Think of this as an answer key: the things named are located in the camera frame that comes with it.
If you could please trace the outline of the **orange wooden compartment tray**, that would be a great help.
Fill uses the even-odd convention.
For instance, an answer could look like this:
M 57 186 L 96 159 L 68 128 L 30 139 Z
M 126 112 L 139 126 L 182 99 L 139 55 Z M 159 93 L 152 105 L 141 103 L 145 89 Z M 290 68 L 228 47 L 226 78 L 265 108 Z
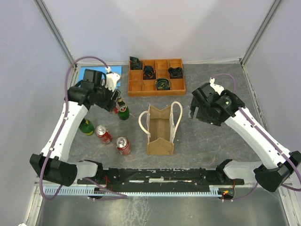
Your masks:
M 151 96 L 178 96 L 186 93 L 185 76 L 181 78 L 171 78 L 168 72 L 169 68 L 183 68 L 183 62 L 180 58 L 174 59 L 141 59 L 142 67 L 151 66 L 154 69 L 154 79 L 144 79 L 143 69 L 131 69 L 129 63 L 128 73 L 128 95 L 130 97 L 151 97 Z M 168 79 L 169 90 L 158 90 L 156 80 Z

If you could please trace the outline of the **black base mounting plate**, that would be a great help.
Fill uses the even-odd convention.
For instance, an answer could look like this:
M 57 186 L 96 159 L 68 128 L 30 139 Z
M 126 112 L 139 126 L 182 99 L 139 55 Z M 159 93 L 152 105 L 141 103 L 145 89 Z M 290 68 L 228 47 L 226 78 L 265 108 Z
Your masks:
M 210 186 L 244 185 L 220 169 L 104 169 L 92 178 L 115 192 L 208 192 Z

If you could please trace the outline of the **dark rolled fabric item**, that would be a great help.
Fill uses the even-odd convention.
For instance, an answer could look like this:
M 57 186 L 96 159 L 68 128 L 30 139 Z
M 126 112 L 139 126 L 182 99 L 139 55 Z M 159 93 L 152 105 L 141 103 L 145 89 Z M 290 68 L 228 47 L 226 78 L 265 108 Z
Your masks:
M 183 69 L 181 67 L 168 69 L 170 79 L 182 79 L 183 78 Z
M 170 81 L 166 78 L 159 78 L 155 81 L 156 90 L 170 90 Z
M 130 59 L 130 69 L 131 70 L 142 70 L 143 69 L 143 64 L 139 60 L 139 58 L 130 56 L 129 59 Z
M 154 80 L 155 78 L 155 69 L 151 65 L 145 65 L 143 68 L 143 80 Z

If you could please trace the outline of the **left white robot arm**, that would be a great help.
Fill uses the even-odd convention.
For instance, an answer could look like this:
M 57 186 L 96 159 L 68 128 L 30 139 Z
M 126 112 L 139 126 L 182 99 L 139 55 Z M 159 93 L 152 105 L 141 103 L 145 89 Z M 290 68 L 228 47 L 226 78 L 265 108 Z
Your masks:
M 104 172 L 99 163 L 69 163 L 68 157 L 75 134 L 90 107 L 96 105 L 108 112 L 116 107 L 120 78 L 114 72 L 86 69 L 83 79 L 67 90 L 67 100 L 54 132 L 40 154 L 30 157 L 30 164 L 40 179 L 62 186 L 70 186 L 85 177 L 95 184 L 103 181 Z

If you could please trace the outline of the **blue patterned cloth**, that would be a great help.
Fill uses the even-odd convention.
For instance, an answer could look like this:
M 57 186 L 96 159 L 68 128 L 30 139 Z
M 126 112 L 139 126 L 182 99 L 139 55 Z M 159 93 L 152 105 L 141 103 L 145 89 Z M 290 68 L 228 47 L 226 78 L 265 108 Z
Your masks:
M 80 70 L 79 70 L 77 82 L 79 82 L 83 79 L 84 72 L 85 72 L 86 69 L 106 73 L 106 70 L 105 70 L 104 66 L 84 66 L 84 67 L 81 67 Z M 117 73 L 121 76 L 122 75 L 122 66 L 111 66 L 111 71 L 113 73 Z

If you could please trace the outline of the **canvas tote bag cat print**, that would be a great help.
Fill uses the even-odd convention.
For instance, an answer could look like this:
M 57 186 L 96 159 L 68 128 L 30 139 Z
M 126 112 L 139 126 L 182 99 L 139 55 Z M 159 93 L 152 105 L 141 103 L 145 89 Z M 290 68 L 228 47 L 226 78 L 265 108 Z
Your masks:
M 177 122 L 174 122 L 174 106 L 180 108 Z M 138 118 L 141 130 L 147 135 L 148 155 L 173 155 L 174 138 L 183 115 L 180 102 L 174 101 L 171 105 L 160 110 L 150 105 L 147 111 Z

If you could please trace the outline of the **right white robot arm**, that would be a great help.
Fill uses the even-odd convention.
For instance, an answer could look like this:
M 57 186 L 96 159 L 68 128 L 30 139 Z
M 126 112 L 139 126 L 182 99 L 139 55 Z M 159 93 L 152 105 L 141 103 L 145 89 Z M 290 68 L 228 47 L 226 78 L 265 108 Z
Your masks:
M 215 126 L 225 123 L 237 132 L 260 158 L 258 162 L 230 160 L 216 172 L 216 180 L 227 184 L 232 179 L 256 182 L 269 192 L 276 191 L 295 173 L 301 153 L 291 152 L 252 116 L 245 103 L 233 92 L 214 83 L 203 84 L 192 92 L 190 117 Z

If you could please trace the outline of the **red cola can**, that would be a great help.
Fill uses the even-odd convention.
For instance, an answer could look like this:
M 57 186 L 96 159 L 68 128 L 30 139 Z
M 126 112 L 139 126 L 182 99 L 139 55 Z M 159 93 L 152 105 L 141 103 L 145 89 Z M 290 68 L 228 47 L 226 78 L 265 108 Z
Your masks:
M 95 129 L 95 134 L 96 136 L 101 140 L 103 144 L 108 144 L 112 141 L 112 136 L 109 133 L 109 130 L 106 126 L 104 125 L 99 125 Z
M 112 112 L 114 114 L 118 114 L 120 111 L 120 105 L 118 103 L 116 103 L 116 106 L 113 108 Z
M 130 154 L 130 143 L 125 137 L 118 137 L 116 140 L 116 148 L 120 152 L 121 155 L 129 155 Z

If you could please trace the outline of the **green glass bottle red label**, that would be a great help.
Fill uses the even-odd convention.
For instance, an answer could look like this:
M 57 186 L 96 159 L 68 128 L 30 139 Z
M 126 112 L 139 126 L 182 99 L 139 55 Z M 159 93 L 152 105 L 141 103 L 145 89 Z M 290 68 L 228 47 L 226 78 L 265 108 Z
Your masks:
M 126 105 L 122 97 L 118 97 L 117 104 L 119 108 L 118 117 L 121 120 L 127 120 L 129 118 L 130 112 L 128 106 Z

